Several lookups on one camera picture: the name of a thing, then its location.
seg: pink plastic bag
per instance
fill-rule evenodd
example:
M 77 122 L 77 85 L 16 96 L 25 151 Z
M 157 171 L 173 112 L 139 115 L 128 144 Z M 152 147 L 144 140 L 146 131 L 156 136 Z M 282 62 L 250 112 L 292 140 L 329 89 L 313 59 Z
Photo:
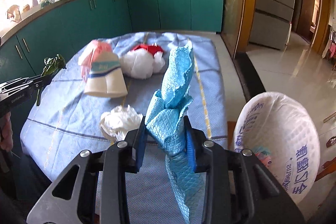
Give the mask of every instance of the pink plastic bag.
M 78 65 L 81 66 L 81 76 L 86 82 L 91 70 L 91 64 L 94 62 L 100 53 L 111 52 L 111 45 L 99 40 L 92 40 L 78 58 Z

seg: green leafy vegetable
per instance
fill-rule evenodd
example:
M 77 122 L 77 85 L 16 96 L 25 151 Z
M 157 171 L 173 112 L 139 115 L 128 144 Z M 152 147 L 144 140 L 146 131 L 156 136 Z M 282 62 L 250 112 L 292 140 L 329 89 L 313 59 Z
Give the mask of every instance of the green leafy vegetable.
M 56 73 L 58 73 L 60 69 L 66 68 L 65 59 L 60 54 L 57 54 L 55 58 L 45 58 L 44 64 L 45 64 L 45 67 L 43 69 L 41 76 L 55 75 Z M 36 106 L 39 106 L 41 104 L 42 90 L 43 88 L 40 88 L 37 91 Z

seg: cabinet handle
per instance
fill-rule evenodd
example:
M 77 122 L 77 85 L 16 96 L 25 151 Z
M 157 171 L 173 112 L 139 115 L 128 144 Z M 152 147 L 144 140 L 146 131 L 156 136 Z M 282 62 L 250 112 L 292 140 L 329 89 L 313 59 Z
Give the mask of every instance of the cabinet handle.
M 22 55 L 20 54 L 19 48 L 17 47 L 17 45 L 15 45 L 15 47 L 16 47 L 17 52 L 19 53 L 20 58 L 22 59 Z
M 22 40 L 23 40 L 23 43 L 25 44 L 25 46 L 26 46 L 26 48 L 27 48 L 27 51 L 30 52 L 29 49 L 28 49 L 28 46 L 27 46 L 27 43 L 26 43 L 25 39 L 22 38 Z

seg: blue tablecloth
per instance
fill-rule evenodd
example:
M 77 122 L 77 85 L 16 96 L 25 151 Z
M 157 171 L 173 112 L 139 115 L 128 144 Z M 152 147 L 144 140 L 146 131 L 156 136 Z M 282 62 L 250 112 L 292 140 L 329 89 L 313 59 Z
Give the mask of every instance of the blue tablecloth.
M 146 114 L 153 93 L 160 89 L 168 67 L 169 51 L 194 47 L 195 72 L 189 94 L 194 101 L 187 115 L 194 128 L 227 147 L 224 87 L 216 49 L 210 39 L 176 33 L 141 32 L 107 39 L 113 51 L 122 56 L 136 45 L 157 43 L 164 50 L 165 67 L 147 80 L 125 77 L 128 95 L 109 99 L 84 95 L 85 83 L 80 76 L 80 50 L 42 93 L 41 105 L 34 106 L 21 131 L 24 153 L 30 155 L 50 180 L 55 180 L 68 163 L 82 150 L 93 153 L 106 150 L 106 140 L 98 127 L 103 112 L 128 104 Z M 100 205 L 100 183 L 97 187 L 96 211 Z M 143 166 L 138 174 L 126 175 L 131 223 L 184 223 L 165 169 L 165 154 L 151 141 L 147 144 Z M 201 222 L 203 201 L 193 223 Z

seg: pink cloth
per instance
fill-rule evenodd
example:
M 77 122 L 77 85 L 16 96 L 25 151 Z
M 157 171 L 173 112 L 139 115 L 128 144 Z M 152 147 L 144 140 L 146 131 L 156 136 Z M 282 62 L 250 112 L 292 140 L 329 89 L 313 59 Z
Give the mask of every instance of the pink cloth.
M 330 44 L 330 51 L 331 51 L 330 58 L 332 58 L 335 54 L 335 51 L 336 51 L 336 44 L 335 43 Z
M 81 76 L 86 82 L 91 70 L 91 64 L 94 62 L 100 53 L 111 52 L 111 45 L 106 42 L 92 40 L 83 51 L 82 55 L 78 58 L 78 65 L 81 66 Z

